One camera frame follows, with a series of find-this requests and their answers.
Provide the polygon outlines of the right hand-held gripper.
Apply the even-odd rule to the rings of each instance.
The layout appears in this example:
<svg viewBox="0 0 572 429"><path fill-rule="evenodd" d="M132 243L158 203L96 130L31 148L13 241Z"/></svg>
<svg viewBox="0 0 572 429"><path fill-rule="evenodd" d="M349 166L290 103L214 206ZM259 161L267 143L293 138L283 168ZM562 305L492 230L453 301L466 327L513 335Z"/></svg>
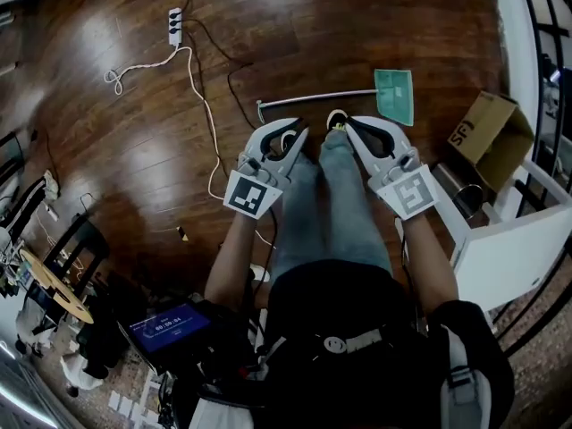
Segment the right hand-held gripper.
<svg viewBox="0 0 572 429"><path fill-rule="evenodd" d="M420 162L398 124L373 116L352 116L346 132L370 175L368 187L401 220L438 203L428 165Z"/></svg>

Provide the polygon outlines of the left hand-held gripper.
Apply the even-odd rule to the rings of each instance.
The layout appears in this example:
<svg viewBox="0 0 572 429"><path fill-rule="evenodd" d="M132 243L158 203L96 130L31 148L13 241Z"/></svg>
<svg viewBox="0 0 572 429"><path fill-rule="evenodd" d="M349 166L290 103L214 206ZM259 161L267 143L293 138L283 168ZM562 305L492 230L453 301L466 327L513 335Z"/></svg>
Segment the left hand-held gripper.
<svg viewBox="0 0 572 429"><path fill-rule="evenodd" d="M309 128L297 131L294 140L279 155L270 143L286 130L296 128L301 118L282 118L256 129L240 153L238 167L231 171L223 205L243 215L260 219L290 186L290 171L303 148Z"/></svg>

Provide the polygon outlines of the person's right forearm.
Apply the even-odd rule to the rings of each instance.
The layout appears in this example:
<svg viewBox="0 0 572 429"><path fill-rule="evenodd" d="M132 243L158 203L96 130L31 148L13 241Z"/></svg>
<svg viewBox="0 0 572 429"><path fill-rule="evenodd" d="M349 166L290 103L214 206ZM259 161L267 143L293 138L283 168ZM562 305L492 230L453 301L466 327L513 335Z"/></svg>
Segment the person's right forearm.
<svg viewBox="0 0 572 429"><path fill-rule="evenodd" d="M424 214L402 221L409 274L425 315L458 300L457 280L440 242Z"/></svg>

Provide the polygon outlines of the person's left forearm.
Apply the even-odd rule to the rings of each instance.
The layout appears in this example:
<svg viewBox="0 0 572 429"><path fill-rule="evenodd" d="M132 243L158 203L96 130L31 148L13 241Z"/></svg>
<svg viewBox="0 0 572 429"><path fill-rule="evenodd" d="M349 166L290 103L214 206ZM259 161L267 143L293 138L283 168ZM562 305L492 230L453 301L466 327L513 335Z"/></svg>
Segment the person's left forearm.
<svg viewBox="0 0 572 429"><path fill-rule="evenodd" d="M204 297L239 312L247 288L257 221L237 213L210 270Z"/></svg>

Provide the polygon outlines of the person's left shoe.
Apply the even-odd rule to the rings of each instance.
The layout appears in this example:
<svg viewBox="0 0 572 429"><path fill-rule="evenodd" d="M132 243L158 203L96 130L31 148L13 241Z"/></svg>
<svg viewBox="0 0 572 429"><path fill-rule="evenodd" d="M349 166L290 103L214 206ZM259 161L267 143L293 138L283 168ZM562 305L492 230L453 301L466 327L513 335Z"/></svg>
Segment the person's left shoe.
<svg viewBox="0 0 572 429"><path fill-rule="evenodd" d="M292 150L299 151L301 133L295 130L286 130L280 139L281 152L286 154Z"/></svg>

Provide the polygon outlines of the person's shoe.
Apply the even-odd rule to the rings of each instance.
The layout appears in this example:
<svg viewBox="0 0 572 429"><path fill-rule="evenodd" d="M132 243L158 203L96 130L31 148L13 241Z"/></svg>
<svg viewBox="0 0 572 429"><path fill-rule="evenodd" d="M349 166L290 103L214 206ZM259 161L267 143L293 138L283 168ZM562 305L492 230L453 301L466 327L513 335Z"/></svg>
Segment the person's shoe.
<svg viewBox="0 0 572 429"><path fill-rule="evenodd" d="M295 130L286 130L280 139L281 152L286 154L292 150L299 151L301 133Z"/></svg>
<svg viewBox="0 0 572 429"><path fill-rule="evenodd" d="M341 109L334 109L328 115L326 120L327 131L339 130L346 131L346 124L349 116L346 112Z"/></svg>

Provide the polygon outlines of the person's right shoe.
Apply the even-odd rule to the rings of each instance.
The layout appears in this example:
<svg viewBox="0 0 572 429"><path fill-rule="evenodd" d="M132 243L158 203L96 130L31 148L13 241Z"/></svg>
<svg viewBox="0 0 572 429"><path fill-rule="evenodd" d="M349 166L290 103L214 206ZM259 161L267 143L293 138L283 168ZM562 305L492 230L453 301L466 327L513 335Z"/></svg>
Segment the person's right shoe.
<svg viewBox="0 0 572 429"><path fill-rule="evenodd" d="M346 112L341 109L334 109L328 115L326 120L327 131L339 130L346 131L346 124L349 116Z"/></svg>

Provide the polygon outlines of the person's right leg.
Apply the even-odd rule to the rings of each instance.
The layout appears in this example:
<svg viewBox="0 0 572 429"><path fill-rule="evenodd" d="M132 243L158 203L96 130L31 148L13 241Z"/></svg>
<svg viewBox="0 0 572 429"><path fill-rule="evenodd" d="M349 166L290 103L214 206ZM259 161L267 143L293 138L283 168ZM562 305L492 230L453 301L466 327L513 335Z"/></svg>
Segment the person's right leg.
<svg viewBox="0 0 572 429"><path fill-rule="evenodd" d="M331 256L392 273L389 253L374 223L361 172L345 131L328 132L319 163L330 190Z"/></svg>

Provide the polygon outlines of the person's leg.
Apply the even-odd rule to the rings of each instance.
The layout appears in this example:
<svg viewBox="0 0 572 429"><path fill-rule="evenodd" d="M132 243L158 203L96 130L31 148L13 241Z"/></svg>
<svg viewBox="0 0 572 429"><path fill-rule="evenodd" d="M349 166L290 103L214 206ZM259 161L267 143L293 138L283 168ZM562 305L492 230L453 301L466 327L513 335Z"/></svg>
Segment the person's leg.
<svg viewBox="0 0 572 429"><path fill-rule="evenodd" d="M392 273L389 253L374 223L361 172L345 131L328 132L319 163L330 190L331 256Z"/></svg>
<svg viewBox="0 0 572 429"><path fill-rule="evenodd" d="M318 167L300 153L290 171L290 186L282 194L282 219L277 250L273 254L271 282L324 256L316 199L318 173Z"/></svg>

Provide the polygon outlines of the person's left leg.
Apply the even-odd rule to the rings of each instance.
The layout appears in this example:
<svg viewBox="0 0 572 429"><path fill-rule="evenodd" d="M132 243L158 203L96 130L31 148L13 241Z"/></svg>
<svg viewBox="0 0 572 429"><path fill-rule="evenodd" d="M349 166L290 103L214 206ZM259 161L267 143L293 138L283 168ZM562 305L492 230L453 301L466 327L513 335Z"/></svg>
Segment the person's left leg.
<svg viewBox="0 0 572 429"><path fill-rule="evenodd" d="M277 250L273 254L271 282L324 256L316 199L318 173L318 167L300 153L290 171L290 186L282 194L282 219Z"/></svg>

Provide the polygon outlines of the steel trash can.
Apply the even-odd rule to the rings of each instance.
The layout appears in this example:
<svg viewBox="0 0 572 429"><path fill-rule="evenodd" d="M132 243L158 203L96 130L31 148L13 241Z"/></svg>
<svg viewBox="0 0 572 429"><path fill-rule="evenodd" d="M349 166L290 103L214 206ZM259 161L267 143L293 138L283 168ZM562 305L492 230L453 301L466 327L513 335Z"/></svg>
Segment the steel trash can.
<svg viewBox="0 0 572 429"><path fill-rule="evenodd" d="M439 162L433 167L432 175L466 220L481 209L484 189L467 163L453 159Z"/></svg>

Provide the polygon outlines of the brown cardboard box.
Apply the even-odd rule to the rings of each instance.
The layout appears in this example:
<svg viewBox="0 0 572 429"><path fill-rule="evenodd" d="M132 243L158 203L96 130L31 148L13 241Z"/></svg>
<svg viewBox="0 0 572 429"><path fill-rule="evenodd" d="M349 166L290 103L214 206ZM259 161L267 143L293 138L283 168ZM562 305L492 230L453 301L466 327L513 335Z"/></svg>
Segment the brown cardboard box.
<svg viewBox="0 0 572 429"><path fill-rule="evenodd" d="M533 146L534 133L516 101L482 91L448 143L500 193Z"/></svg>

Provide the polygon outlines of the white power strip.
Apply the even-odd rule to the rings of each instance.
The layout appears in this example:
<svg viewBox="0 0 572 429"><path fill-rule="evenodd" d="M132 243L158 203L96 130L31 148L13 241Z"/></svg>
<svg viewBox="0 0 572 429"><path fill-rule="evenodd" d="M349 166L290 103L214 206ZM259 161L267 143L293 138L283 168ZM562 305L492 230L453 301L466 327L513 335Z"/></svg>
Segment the white power strip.
<svg viewBox="0 0 572 429"><path fill-rule="evenodd" d="M178 48L182 42L182 9L172 8L168 13L168 40L174 48Z"/></svg>

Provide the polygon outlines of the white table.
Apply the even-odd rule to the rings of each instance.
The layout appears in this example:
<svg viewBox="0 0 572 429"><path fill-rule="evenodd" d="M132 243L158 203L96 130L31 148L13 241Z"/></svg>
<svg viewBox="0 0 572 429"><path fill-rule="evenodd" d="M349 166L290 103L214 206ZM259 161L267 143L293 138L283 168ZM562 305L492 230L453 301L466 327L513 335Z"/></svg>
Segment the white table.
<svg viewBox="0 0 572 429"><path fill-rule="evenodd" d="M502 220L488 203L487 226L471 228L440 183L436 210L455 242L450 261L458 294L489 311L536 288L572 233L572 196L530 160L521 167L557 200L539 212Z"/></svg>

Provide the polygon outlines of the white railing base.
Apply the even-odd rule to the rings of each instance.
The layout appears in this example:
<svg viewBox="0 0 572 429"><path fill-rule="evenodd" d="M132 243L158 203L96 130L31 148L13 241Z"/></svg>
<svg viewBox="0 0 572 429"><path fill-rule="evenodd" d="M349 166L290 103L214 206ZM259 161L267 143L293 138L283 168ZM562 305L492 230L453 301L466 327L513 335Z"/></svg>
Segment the white railing base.
<svg viewBox="0 0 572 429"><path fill-rule="evenodd" d="M535 130L539 80L533 24L526 0L497 0L507 54L509 94Z"/></svg>

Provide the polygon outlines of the person's black shirt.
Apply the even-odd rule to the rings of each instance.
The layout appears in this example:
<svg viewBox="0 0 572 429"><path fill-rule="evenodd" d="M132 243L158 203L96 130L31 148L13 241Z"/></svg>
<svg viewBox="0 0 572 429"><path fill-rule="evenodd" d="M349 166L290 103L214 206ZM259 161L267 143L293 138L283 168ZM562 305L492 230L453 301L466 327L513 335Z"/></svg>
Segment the person's black shirt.
<svg viewBox="0 0 572 429"><path fill-rule="evenodd" d="M243 409L254 429L499 429L510 410L511 367L474 303L442 304L421 333L385 270L329 259L282 275L268 308L257 367L238 316L206 305L183 395Z"/></svg>

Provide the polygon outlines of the black metal railing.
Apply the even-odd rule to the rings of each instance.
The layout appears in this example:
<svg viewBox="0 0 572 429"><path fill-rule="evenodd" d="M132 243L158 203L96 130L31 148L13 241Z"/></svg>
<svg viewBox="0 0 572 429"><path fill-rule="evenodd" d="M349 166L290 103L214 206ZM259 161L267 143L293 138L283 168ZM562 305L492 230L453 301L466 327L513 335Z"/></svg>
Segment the black metal railing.
<svg viewBox="0 0 572 429"><path fill-rule="evenodd" d="M572 194L572 0L526 0L534 40L532 160Z"/></svg>

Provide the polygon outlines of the tablet with blue screen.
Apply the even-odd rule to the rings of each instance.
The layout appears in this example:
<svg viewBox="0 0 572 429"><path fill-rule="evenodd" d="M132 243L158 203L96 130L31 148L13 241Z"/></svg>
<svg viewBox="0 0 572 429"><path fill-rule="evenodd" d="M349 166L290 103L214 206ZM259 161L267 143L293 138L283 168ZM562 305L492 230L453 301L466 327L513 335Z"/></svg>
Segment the tablet with blue screen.
<svg viewBox="0 0 572 429"><path fill-rule="evenodd" d="M131 324L127 333L143 350L153 353L210 325L210 320L184 303Z"/></svg>

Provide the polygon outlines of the black stool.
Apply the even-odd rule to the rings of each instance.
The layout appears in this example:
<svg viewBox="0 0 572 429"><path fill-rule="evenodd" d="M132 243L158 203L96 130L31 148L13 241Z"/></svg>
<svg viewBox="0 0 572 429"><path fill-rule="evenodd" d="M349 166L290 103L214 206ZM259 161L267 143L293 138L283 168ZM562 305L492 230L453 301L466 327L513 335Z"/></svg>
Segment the black stool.
<svg viewBox="0 0 572 429"><path fill-rule="evenodd" d="M57 263L60 252L64 250L65 245L75 240L76 246L71 254L64 260L63 264ZM43 264L59 279L62 280L66 273L72 268L75 259L80 253L87 250L93 257L88 267L81 273L79 281L73 287L75 296L80 296L88 285L91 277L96 272L98 266L109 257L110 248L105 237L99 229L88 219L86 214L76 214L70 228L63 236L54 244Z"/></svg>

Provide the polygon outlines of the black bag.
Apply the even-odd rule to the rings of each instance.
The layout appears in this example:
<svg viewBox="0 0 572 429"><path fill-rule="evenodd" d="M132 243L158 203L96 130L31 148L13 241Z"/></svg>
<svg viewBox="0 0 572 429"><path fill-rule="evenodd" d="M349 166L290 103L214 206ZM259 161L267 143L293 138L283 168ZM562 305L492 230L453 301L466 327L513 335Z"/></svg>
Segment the black bag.
<svg viewBox="0 0 572 429"><path fill-rule="evenodd" d="M104 380L130 346L120 329L120 322L135 321L146 313L147 299L132 282L111 274L106 286L96 285L86 303L93 318L83 324L76 336L80 355L87 360L84 372Z"/></svg>

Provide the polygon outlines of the round wooden table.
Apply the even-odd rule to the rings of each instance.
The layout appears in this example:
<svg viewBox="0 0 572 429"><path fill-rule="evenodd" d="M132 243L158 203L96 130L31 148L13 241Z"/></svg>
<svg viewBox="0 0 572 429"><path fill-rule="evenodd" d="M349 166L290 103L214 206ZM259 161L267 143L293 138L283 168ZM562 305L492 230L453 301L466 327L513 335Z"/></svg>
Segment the round wooden table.
<svg viewBox="0 0 572 429"><path fill-rule="evenodd" d="M26 249L21 249L19 254L29 264L29 270L33 278L44 290L51 294L51 298L59 306L86 324L94 323L94 319L86 306L38 257Z"/></svg>

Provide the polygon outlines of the white paper sheets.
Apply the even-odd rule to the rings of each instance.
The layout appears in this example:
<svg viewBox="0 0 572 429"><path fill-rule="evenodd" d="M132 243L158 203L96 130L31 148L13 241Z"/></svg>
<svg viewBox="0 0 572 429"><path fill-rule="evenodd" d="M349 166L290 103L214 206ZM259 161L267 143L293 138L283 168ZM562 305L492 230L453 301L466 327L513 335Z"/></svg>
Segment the white paper sheets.
<svg viewBox="0 0 572 429"><path fill-rule="evenodd" d="M108 407L117 415L126 417L131 421L133 429L159 427L159 388L159 376L149 369L138 398L132 400L117 391L112 391L108 400Z"/></svg>

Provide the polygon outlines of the white plastic bag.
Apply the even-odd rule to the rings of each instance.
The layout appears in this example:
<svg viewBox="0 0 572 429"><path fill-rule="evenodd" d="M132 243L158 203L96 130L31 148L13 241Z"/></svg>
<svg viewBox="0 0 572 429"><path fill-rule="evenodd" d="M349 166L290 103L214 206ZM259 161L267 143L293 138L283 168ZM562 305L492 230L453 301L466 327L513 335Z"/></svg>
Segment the white plastic bag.
<svg viewBox="0 0 572 429"><path fill-rule="evenodd" d="M62 355L60 357L60 365L67 382L66 392L72 398L76 398L80 390L91 391L104 382L85 371L88 366L88 360L79 352Z"/></svg>

